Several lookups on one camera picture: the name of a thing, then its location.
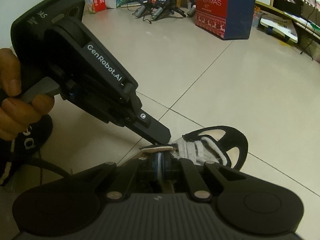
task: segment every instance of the silver screw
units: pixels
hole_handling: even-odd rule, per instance
[[[118,192],[118,191],[110,191],[107,193],[107,197],[109,199],[119,199],[122,197],[122,194],[121,192]]]
[[[195,195],[195,197],[201,198],[201,199],[205,199],[205,198],[210,197],[210,193],[205,190],[198,190],[194,193],[194,195]]]

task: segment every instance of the tiled floor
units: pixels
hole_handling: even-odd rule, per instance
[[[320,66],[252,29],[249,40],[222,41],[193,20],[152,25],[125,9],[85,15],[84,24],[138,81],[143,109],[170,128],[172,140],[201,126],[229,125],[249,141],[243,172],[294,191],[305,214],[297,232],[320,239]],[[56,98],[53,134],[42,157],[78,172],[123,162],[149,144]],[[38,169],[17,174],[22,191]],[[44,182],[58,176],[44,173]]]

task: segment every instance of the red and blue box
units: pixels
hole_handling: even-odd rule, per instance
[[[248,39],[255,0],[196,0],[196,25],[224,40]]]

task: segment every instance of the finger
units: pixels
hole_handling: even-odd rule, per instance
[[[23,125],[13,120],[2,107],[0,107],[0,128],[14,135],[24,132],[28,125]]]
[[[8,96],[21,93],[20,62],[11,49],[0,49],[0,81]]]
[[[23,125],[28,126],[30,123],[38,122],[41,118],[41,114],[32,105],[20,99],[7,98],[3,100],[1,106],[13,120]]]
[[[12,134],[0,128],[0,138],[5,141],[12,141],[18,134]]]
[[[54,106],[54,98],[51,98],[47,95],[36,95],[32,100],[32,106],[38,111],[41,115],[45,115],[51,111]]]

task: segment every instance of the black shoe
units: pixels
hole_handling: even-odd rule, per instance
[[[30,158],[47,141],[52,133],[52,119],[46,114],[39,122],[29,125],[29,128],[18,134],[13,141],[0,139],[0,186],[5,186],[14,173],[24,164],[23,159]],[[10,156],[19,156],[19,160]]]

